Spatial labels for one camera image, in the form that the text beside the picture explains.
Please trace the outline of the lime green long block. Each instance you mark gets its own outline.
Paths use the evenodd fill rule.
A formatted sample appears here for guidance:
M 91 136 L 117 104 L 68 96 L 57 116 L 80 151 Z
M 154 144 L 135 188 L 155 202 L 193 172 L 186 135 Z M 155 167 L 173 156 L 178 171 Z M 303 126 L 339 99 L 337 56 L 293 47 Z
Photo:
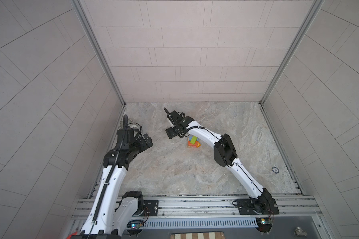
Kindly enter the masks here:
M 192 136 L 190 139 L 190 143 L 191 144 L 195 144 L 195 142 L 197 141 L 197 137 L 196 136 Z

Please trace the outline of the red wood block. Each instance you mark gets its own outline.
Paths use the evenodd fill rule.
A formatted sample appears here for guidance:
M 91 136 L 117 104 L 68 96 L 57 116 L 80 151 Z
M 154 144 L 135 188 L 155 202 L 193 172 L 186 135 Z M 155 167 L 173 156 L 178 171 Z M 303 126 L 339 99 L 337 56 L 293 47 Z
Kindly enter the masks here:
M 194 143 L 192 143 L 191 141 L 187 142 L 187 147 L 189 147 L 189 148 L 198 148 L 200 146 L 201 146 L 201 144 L 199 141 L 195 141 Z

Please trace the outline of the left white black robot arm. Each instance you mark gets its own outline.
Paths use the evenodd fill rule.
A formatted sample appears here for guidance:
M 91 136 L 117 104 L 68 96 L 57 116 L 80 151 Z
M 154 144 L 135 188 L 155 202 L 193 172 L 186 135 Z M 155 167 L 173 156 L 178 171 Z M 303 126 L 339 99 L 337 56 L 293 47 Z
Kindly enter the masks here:
M 152 147 L 152 139 L 138 123 L 130 123 L 117 130 L 116 146 L 103 158 L 103 171 L 99 192 L 94 205 L 79 232 L 70 239 L 120 239 L 133 215 L 144 212 L 144 199 L 140 191 L 117 198 L 130 163 L 135 157 Z

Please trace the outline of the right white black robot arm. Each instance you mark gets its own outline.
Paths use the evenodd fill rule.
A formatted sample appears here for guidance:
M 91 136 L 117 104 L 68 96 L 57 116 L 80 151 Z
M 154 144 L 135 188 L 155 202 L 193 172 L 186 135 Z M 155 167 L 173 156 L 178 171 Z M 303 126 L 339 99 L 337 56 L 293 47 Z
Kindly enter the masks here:
M 171 127 L 166 129 L 170 139 L 175 136 L 184 138 L 189 134 L 209 145 L 213 148 L 214 161 L 219 166 L 228 168 L 244 187 L 252 202 L 253 210 L 258 214 L 271 213 L 272 195 L 243 166 L 228 134 L 215 133 L 199 124 L 192 117 L 186 116 L 183 112 L 169 112 L 166 108 L 164 111 L 171 124 Z

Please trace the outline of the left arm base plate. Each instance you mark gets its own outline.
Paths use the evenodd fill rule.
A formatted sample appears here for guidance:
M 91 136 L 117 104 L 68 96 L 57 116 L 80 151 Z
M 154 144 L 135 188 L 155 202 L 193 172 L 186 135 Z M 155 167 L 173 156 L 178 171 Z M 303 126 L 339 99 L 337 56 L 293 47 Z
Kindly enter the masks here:
M 136 217 L 141 216 L 157 216 L 159 201 L 158 200 L 139 200 L 138 210 L 134 214 Z

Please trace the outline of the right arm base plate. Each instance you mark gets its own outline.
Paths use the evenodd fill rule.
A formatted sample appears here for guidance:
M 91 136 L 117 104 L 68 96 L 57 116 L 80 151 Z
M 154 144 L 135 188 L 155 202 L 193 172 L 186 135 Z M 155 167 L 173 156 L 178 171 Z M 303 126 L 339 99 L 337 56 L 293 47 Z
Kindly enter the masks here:
M 236 199 L 232 202 L 237 207 L 240 215 L 278 215 L 280 214 L 275 199 L 269 202 L 259 199 Z

